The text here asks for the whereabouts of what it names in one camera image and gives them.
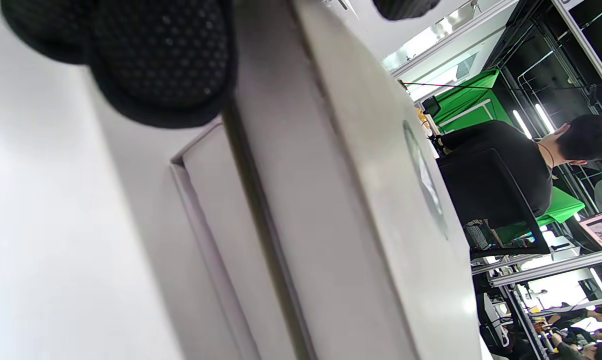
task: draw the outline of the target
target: glass panel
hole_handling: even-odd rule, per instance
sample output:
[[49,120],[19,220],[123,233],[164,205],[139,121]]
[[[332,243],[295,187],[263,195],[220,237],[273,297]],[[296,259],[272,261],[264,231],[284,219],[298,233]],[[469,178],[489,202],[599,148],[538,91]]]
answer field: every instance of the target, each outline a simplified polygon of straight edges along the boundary
[[474,7],[472,2],[467,2],[385,57],[382,61],[383,67],[390,72],[400,68],[458,30],[472,18],[474,18]]

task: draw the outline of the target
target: green cloth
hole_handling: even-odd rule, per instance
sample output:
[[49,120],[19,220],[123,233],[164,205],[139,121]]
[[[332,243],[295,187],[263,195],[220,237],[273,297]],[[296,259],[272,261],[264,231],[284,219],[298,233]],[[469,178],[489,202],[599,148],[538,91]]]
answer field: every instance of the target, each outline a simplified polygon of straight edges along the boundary
[[[445,123],[457,114],[460,114],[465,110],[469,110],[475,105],[478,105],[481,102],[489,99],[490,102],[486,104],[486,108],[490,111],[492,117],[512,125],[513,123],[506,110],[503,109],[494,92],[490,90],[490,88],[494,86],[499,74],[500,73],[498,70],[483,71],[479,75],[476,75],[472,79],[461,84],[461,86],[465,87],[482,87],[486,89],[454,88],[437,96],[436,98],[441,105],[441,111],[436,114],[435,123],[439,125]],[[464,116],[461,116],[460,118],[457,118],[447,125],[441,126],[440,129],[442,132],[448,133],[453,132],[453,130],[485,123],[485,121],[490,120],[492,119],[488,113],[483,107],[481,107],[468,114],[465,114]]]
[[585,208],[585,204],[574,198],[570,194],[562,191],[558,187],[552,188],[552,203],[545,215],[536,218],[539,226],[547,225],[556,221],[565,223],[565,221],[574,216],[577,212]]

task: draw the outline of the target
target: person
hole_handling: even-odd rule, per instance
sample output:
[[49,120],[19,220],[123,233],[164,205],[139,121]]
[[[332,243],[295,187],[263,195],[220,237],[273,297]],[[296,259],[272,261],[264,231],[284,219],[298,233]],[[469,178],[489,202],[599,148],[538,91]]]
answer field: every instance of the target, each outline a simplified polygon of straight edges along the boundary
[[579,309],[559,312],[549,317],[547,323],[552,328],[559,330],[570,328],[573,324],[582,321],[586,318],[594,318],[599,322],[602,322],[602,306],[597,307],[595,310]]
[[563,339],[563,342],[569,345],[575,344],[577,346],[584,347],[587,344],[594,343],[599,340],[602,340],[602,328],[595,330],[595,332],[589,332],[584,328],[570,326],[568,328],[566,337]]
[[552,334],[552,342],[559,351],[561,360],[602,360],[602,342],[589,344],[582,351],[563,342],[563,337],[558,333]]
[[561,164],[584,165],[602,160],[602,116],[579,116],[538,142],[527,138],[508,123],[497,120],[455,130],[442,135],[439,140],[447,153],[440,159],[441,165],[454,157],[495,149],[534,215],[540,217],[550,207],[552,168]]

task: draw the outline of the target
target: chair backrest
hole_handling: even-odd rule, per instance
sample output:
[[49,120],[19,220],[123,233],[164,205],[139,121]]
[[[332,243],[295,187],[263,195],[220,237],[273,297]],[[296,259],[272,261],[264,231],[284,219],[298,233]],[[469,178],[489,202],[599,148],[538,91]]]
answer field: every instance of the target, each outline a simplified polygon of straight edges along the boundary
[[472,258],[550,253],[531,208],[494,148],[440,164]]

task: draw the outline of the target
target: ceiling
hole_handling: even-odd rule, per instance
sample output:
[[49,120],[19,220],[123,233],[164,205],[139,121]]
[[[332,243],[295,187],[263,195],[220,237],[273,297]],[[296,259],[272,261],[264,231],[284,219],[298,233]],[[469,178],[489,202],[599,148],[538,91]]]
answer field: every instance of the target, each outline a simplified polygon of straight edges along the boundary
[[[389,21],[378,14],[372,0],[345,0],[350,5],[343,9],[337,0],[326,0],[330,9],[339,16],[347,27],[369,48],[379,60],[398,50],[408,40],[431,27],[454,10],[467,3],[467,0],[441,0],[435,9],[421,18]],[[485,11],[499,0],[479,0],[479,7]]]

